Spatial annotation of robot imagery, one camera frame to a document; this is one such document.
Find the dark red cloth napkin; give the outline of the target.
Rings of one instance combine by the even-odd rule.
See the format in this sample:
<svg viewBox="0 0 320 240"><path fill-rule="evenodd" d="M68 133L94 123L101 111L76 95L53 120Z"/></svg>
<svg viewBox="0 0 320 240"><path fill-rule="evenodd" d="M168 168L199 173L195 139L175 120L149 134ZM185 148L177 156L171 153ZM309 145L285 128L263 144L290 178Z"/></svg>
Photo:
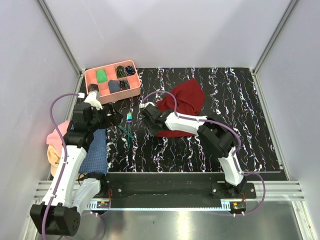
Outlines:
<svg viewBox="0 0 320 240"><path fill-rule="evenodd" d="M170 91L177 101L177 112L185 115L197 116L205 102L205 94L195 78L189 79L177 85ZM157 102L157 107L162 112L174 110L175 102L167 94L163 100ZM194 134L179 130L164 130L156 135L159 138L181 138L194 136Z"/></svg>

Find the iridescent handled spoon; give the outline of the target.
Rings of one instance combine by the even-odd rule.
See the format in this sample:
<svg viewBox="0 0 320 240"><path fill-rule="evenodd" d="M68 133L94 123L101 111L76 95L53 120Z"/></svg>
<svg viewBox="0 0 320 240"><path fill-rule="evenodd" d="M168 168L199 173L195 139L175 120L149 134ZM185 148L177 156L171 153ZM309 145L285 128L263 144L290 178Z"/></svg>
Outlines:
<svg viewBox="0 0 320 240"><path fill-rule="evenodd" d="M128 130L126 130L122 125L118 125L117 127L121 131L123 131L130 139L132 139L133 141L135 140L134 136Z"/></svg>

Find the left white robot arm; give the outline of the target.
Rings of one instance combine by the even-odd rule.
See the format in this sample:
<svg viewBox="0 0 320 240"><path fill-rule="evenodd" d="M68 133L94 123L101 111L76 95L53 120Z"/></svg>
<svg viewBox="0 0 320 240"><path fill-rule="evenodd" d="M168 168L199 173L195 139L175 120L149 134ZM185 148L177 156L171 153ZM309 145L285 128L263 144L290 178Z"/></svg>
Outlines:
<svg viewBox="0 0 320 240"><path fill-rule="evenodd" d="M73 237L92 198L103 198L108 193L104 173L89 173L77 191L74 186L94 140L94 132L115 126L123 116L112 106L110 113L106 112L98 90L87 95L78 93L77 97L84 101L74 106L66 134L57 131L62 141L62 153L56 174L41 203L33 204L29 212L44 240L49 235Z"/></svg>

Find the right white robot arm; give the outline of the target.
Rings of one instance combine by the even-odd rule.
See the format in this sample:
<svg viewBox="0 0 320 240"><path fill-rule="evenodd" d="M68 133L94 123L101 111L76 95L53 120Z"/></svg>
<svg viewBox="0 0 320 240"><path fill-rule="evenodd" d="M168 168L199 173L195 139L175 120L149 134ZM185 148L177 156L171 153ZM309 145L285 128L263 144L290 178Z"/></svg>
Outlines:
<svg viewBox="0 0 320 240"><path fill-rule="evenodd" d="M235 199L244 194L247 180L236 153L236 145L241 142L230 127L208 116L163 112L151 102L142 103L139 108L150 136L174 132L197 136L202 147L216 157L222 167L225 187L221 193Z"/></svg>

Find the iridescent rainbow fork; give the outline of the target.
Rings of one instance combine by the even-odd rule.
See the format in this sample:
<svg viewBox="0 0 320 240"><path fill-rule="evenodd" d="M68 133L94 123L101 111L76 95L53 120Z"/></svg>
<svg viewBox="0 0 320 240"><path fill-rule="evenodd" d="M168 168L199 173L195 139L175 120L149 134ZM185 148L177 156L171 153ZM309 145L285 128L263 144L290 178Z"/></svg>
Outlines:
<svg viewBox="0 0 320 240"><path fill-rule="evenodd" d="M127 130L131 133L131 123L132 123L132 113L131 112L129 112L127 114L126 122L127 122ZM127 138L127 147L128 147L128 149L130 148L130 143L131 143L131 139L128 137Z"/></svg>

